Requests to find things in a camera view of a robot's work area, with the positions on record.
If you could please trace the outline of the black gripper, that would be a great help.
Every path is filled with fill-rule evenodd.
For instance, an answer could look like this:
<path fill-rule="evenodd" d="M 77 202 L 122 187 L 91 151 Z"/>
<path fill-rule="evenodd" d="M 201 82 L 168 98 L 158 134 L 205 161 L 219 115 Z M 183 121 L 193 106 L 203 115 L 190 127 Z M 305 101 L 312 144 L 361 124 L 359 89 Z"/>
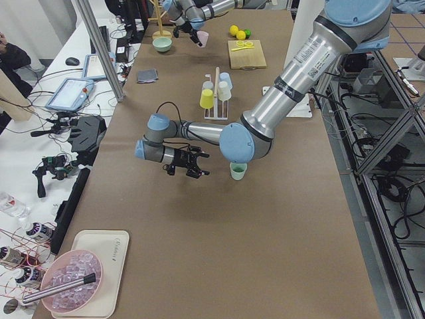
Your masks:
<path fill-rule="evenodd" d="M 173 36 L 179 37 L 179 33 L 184 32 L 190 35 L 190 39 L 198 46 L 201 47 L 203 44 L 199 39 L 195 29 L 190 22 L 185 21 L 182 25 L 175 25 L 173 29 Z"/>
<path fill-rule="evenodd" d="M 187 168 L 186 176 L 192 178 L 200 178 L 202 175 L 209 175 L 209 171 L 205 171 L 197 166 L 193 166 L 194 158 L 208 158 L 210 155 L 202 151 L 201 147 L 189 146 L 187 150 L 165 148 L 162 163 L 165 169 L 171 167 Z"/>

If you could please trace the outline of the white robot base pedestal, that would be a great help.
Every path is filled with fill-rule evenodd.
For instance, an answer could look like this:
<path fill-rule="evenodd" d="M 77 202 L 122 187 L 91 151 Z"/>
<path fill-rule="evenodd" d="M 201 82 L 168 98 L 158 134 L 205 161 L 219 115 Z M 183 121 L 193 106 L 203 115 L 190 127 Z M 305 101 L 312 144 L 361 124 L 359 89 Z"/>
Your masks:
<path fill-rule="evenodd" d="M 262 119 L 277 124 L 286 118 L 310 118 L 311 107 L 307 91 L 314 76 L 308 75 L 320 42 L 314 39 L 313 22 L 322 12 L 324 1 L 300 1 L 292 29 L 290 44 L 282 73 L 257 105 Z"/>

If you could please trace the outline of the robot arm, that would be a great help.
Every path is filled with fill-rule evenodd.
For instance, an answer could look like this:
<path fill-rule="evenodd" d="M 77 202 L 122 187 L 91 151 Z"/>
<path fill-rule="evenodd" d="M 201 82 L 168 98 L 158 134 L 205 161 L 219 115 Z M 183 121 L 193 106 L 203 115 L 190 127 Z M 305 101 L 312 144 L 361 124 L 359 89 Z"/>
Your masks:
<path fill-rule="evenodd" d="M 174 24 L 173 36 L 179 37 L 182 31 L 198 46 L 204 47 L 206 40 L 200 35 L 200 29 L 205 22 L 226 14 L 233 9 L 262 8 L 266 1 L 220 0 L 193 1 L 172 0 L 163 1 L 163 8 L 169 20 Z"/>
<path fill-rule="evenodd" d="M 165 145 L 166 139 L 216 145 L 232 163 L 248 163 L 266 156 L 276 127 L 340 56 L 376 51 L 388 44 L 391 11 L 390 1 L 326 1 L 300 50 L 255 107 L 243 112 L 237 122 L 223 126 L 171 120 L 154 113 L 135 145 L 135 155 L 161 163 L 169 175 L 182 167 L 193 178 L 206 173 L 197 163 L 198 158 L 205 157 L 204 151 L 196 146 L 172 148 Z"/>

